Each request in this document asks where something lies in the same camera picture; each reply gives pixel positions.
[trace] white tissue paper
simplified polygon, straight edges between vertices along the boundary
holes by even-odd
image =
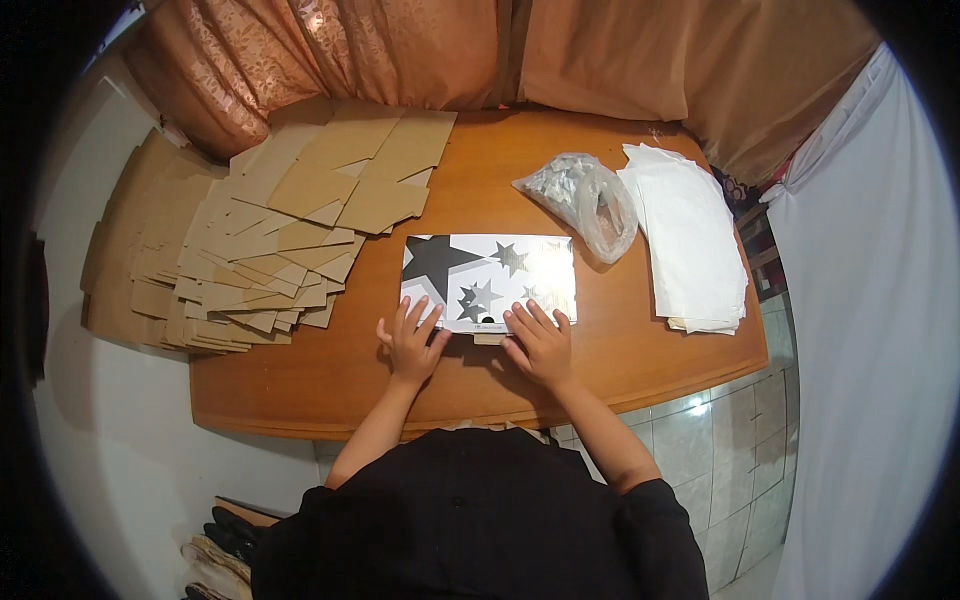
[[[720,184],[675,152],[646,144],[623,152],[630,162],[616,174],[650,246],[657,315],[687,333],[733,335],[747,314],[748,278]]]

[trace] floral curtain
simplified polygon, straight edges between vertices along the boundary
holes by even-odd
[[[494,0],[167,0],[124,51],[157,109],[226,159],[275,108],[323,94],[480,108],[497,68]]]
[[[879,37],[850,0],[166,0],[125,50],[170,121],[229,158],[316,94],[465,110],[527,100],[682,120],[762,183]]]

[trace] white curtain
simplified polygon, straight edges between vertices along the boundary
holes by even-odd
[[[960,394],[960,235],[916,93],[881,45],[764,195],[800,365],[773,597],[866,598],[938,481]]]

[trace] plastic bag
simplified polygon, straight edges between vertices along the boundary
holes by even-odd
[[[574,227],[606,263],[616,262],[634,243],[634,201],[616,173],[596,156],[556,155],[513,186]]]

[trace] hand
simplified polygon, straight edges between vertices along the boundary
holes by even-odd
[[[527,348],[524,353],[512,338],[504,338],[500,346],[520,370],[534,381],[550,390],[573,378],[570,368],[570,319],[559,310],[553,315],[560,327],[550,321],[543,309],[533,300],[527,301],[528,313],[519,302],[514,302],[514,312],[503,313],[503,319],[514,335]]]
[[[393,335],[384,329],[383,319],[376,324],[376,337],[383,343],[384,351],[394,363],[394,379],[415,385],[417,389],[437,369],[441,352],[453,335],[449,329],[444,329],[434,337],[433,344],[430,346],[426,344],[430,332],[433,331],[434,325],[444,312],[444,306],[437,304],[423,320],[423,324],[417,327],[417,321],[423,314],[426,302],[427,296],[424,296],[410,311],[410,315],[407,315],[410,297],[403,297],[394,316]]]

